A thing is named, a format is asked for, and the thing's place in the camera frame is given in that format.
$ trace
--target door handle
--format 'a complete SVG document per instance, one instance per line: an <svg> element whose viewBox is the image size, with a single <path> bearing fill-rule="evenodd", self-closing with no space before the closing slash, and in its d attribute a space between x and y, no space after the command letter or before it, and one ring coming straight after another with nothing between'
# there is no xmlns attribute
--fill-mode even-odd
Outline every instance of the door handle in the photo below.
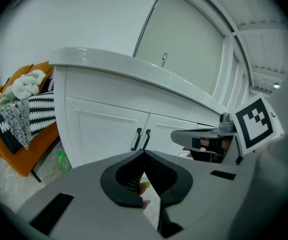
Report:
<svg viewBox="0 0 288 240"><path fill-rule="evenodd" d="M162 65L160 66L161 68L164 68L164 64L165 64L167 58L168 58L168 53L165 52L163 57L162 57Z"/></svg>
<svg viewBox="0 0 288 240"><path fill-rule="evenodd" d="M146 138L146 140L145 140L145 143L144 143L144 146L143 146L143 150L146 149L146 147L147 147L147 145L148 145L148 143L149 143L149 141L150 141L150 133L151 133L151 130L150 130L150 129L147 129L147 130L146 130L147 138Z"/></svg>
<svg viewBox="0 0 288 240"><path fill-rule="evenodd" d="M139 145L139 142L141 139L141 131L142 131L142 128L137 128L136 132L137 132L138 136L137 136L137 139L135 142L135 146L130 149L131 151L135 151L138 148L138 145Z"/></svg>

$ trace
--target window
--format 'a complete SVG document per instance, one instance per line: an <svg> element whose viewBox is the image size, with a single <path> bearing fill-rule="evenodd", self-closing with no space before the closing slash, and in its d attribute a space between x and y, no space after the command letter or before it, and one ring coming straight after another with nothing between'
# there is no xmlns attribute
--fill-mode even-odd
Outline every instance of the window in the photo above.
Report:
<svg viewBox="0 0 288 240"><path fill-rule="evenodd" d="M229 82L228 82L228 87L227 87L226 94L225 94L225 97L224 97L224 100L223 100L223 105L224 105L225 108L228 107L228 103L229 103L229 100L231 98L233 85L234 85L234 82L235 82L237 66L238 66L238 61L233 56L232 70L230 72L230 78L229 78Z"/></svg>
<svg viewBox="0 0 288 240"><path fill-rule="evenodd" d="M238 106L240 106L242 104L246 85L247 85L247 77L243 74L242 83L241 83L240 88L239 88L239 93L238 93L237 101L235 104L235 108L237 108Z"/></svg>

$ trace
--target door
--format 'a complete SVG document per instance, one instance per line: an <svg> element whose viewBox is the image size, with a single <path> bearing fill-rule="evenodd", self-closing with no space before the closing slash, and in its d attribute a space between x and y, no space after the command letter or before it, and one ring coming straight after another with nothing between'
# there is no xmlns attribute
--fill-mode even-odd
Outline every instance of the door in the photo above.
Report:
<svg viewBox="0 0 288 240"><path fill-rule="evenodd" d="M212 96L223 40L212 22L186 0L158 0L135 57L163 65Z"/></svg>
<svg viewBox="0 0 288 240"><path fill-rule="evenodd" d="M176 130L196 129L198 124L195 122L179 120L167 116L149 114L145 129L143 131L139 147L142 149L148 139L146 150L160 151L166 154L177 156L183 146L171 140L171 133Z"/></svg>
<svg viewBox="0 0 288 240"><path fill-rule="evenodd" d="M131 151L149 114L66 97L66 123L72 150L69 160L84 165Z"/></svg>

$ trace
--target white wall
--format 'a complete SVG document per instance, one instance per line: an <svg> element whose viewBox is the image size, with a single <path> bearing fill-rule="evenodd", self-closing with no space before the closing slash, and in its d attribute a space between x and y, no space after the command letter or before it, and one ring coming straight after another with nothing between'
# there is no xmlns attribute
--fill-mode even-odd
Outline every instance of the white wall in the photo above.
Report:
<svg viewBox="0 0 288 240"><path fill-rule="evenodd" d="M0 85L55 47L133 55L155 0L24 0L0 17Z"/></svg>

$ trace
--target white countertop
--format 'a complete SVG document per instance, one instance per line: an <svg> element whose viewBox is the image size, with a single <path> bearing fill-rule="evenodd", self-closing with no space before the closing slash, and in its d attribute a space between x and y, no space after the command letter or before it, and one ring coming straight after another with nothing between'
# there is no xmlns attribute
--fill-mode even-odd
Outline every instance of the white countertop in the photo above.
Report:
<svg viewBox="0 0 288 240"><path fill-rule="evenodd" d="M124 76L183 96L218 114L227 112L225 107L188 80L144 60L117 52L94 48L54 48L49 64L96 69Z"/></svg>

